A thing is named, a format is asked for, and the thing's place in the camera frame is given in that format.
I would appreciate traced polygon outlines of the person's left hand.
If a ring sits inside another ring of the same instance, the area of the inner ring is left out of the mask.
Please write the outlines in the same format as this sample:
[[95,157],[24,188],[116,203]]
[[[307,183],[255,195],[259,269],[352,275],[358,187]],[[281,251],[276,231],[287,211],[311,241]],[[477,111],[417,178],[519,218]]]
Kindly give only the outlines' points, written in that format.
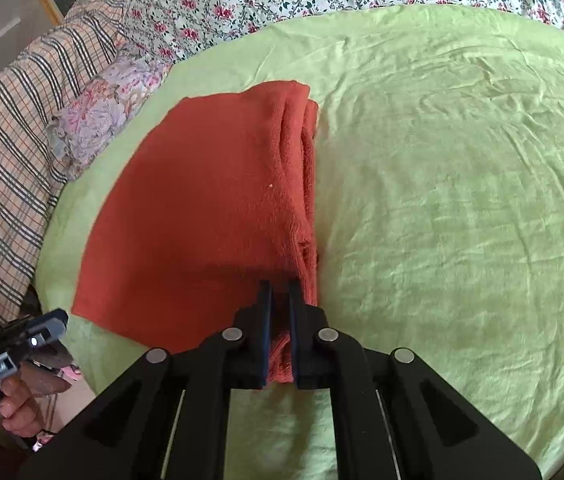
[[43,417],[28,385],[20,376],[5,378],[0,384],[2,427],[21,438],[35,437],[43,428]]

